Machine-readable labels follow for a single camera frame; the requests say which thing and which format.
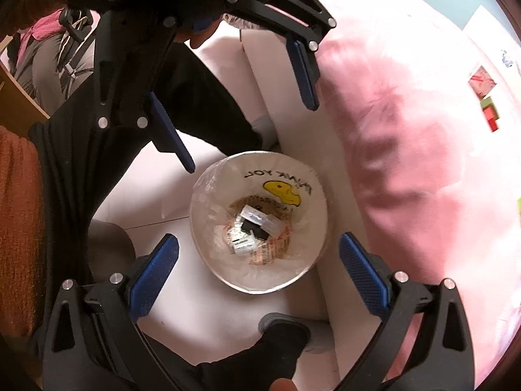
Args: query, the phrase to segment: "wooden board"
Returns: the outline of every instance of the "wooden board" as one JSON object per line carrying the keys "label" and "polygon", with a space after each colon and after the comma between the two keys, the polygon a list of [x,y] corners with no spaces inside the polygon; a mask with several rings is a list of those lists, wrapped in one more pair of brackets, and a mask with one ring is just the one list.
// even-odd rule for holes
{"label": "wooden board", "polygon": [[19,137],[27,138],[32,124],[45,122],[48,118],[0,63],[0,125]]}

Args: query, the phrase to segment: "foot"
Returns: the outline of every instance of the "foot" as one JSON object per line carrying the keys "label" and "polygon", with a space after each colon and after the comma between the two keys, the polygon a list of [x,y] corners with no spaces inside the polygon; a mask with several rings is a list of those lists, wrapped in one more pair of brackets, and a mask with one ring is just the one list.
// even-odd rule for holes
{"label": "foot", "polygon": [[262,138],[262,150],[264,151],[270,151],[279,141],[277,130],[269,114],[265,114],[253,122],[252,129]]}
{"label": "foot", "polygon": [[329,322],[312,321],[282,313],[268,313],[259,322],[259,332],[263,334],[270,326],[278,323],[298,325],[309,331],[309,342],[304,349],[306,353],[322,354],[334,348],[333,330]]}

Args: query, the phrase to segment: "orange sweater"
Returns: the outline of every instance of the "orange sweater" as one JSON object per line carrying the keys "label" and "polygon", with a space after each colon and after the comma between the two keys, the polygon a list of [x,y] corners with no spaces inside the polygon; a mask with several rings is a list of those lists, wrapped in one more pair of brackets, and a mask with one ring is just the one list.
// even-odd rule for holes
{"label": "orange sweater", "polygon": [[43,315],[44,216],[35,146],[0,126],[0,333],[27,337]]}

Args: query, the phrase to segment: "yellow duck drawing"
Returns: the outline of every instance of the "yellow duck drawing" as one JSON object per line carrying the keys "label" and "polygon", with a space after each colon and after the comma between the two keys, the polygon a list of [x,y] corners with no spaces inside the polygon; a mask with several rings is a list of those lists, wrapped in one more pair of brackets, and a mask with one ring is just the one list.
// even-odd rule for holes
{"label": "yellow duck drawing", "polygon": [[293,192],[293,187],[282,181],[268,181],[264,183],[264,189],[280,198],[285,204],[290,206],[300,206],[301,199],[299,194]]}

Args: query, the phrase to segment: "pink bedsheet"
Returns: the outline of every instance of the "pink bedsheet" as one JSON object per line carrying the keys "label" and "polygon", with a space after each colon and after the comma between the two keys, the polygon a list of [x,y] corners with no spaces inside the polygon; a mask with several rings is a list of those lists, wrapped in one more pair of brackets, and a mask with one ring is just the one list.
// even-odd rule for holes
{"label": "pink bedsheet", "polygon": [[[416,281],[456,281],[479,384],[519,325],[520,104],[463,34],[385,8],[345,11],[317,53],[320,94],[370,250]],[[468,85],[468,57],[498,83],[496,132]],[[416,328],[391,376],[403,368]]]}

